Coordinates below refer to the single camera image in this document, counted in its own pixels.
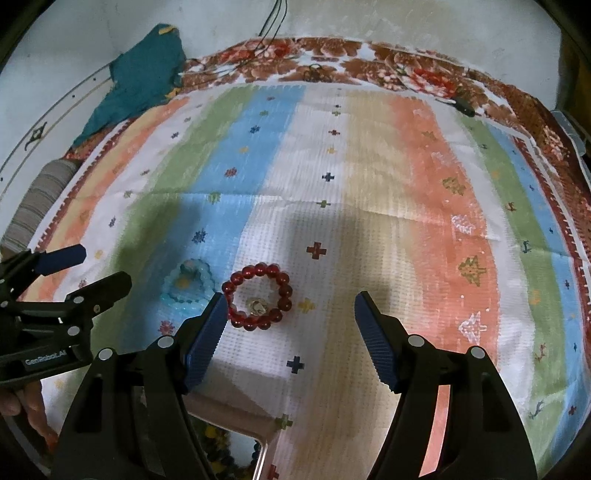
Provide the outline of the person's left hand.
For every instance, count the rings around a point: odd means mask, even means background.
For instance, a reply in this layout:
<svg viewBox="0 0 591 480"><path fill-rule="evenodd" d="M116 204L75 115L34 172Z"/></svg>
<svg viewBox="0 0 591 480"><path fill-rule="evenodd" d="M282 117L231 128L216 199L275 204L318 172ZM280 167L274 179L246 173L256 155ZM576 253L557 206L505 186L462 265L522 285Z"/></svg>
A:
<svg viewBox="0 0 591 480"><path fill-rule="evenodd" d="M20 390L1 389L0 397L1 414L16 416L24 411L30 426L45 440L48 450L53 452L58 434L48 424L41 382L34 381Z"/></svg>

